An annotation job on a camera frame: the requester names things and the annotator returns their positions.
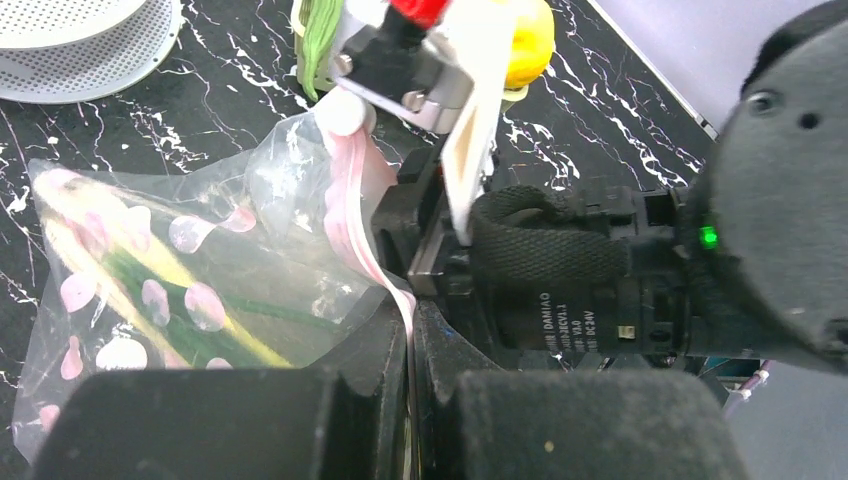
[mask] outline gray wall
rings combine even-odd
[[[672,86],[720,126],[760,44],[820,0],[595,0]],[[731,427],[755,480],[848,478],[848,380],[776,365]]]
[[[822,0],[595,0],[716,128],[760,44]]]

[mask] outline black marble table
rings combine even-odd
[[[294,75],[291,0],[187,0],[168,60],[133,88],[59,107],[0,101],[0,478],[25,461],[10,422],[47,278],[26,162],[179,175],[253,148],[304,111]],[[571,189],[606,175],[644,189],[682,185],[712,140],[586,0],[552,0],[557,52],[498,142],[512,181]],[[381,117],[378,145],[399,162],[433,137]]]

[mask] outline perforated metal surface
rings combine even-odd
[[[147,0],[124,23],[91,39],[47,49],[0,50],[0,98],[73,103],[123,90],[164,60],[181,22],[180,0]]]
[[[0,0],[0,48],[65,45],[102,33],[145,0]]]

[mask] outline red part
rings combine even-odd
[[[450,0],[391,0],[395,10],[424,30],[439,21],[449,3]]]

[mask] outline yellow fruit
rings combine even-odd
[[[519,89],[539,77],[555,48],[554,15],[545,0],[495,0],[517,12],[505,87]]]

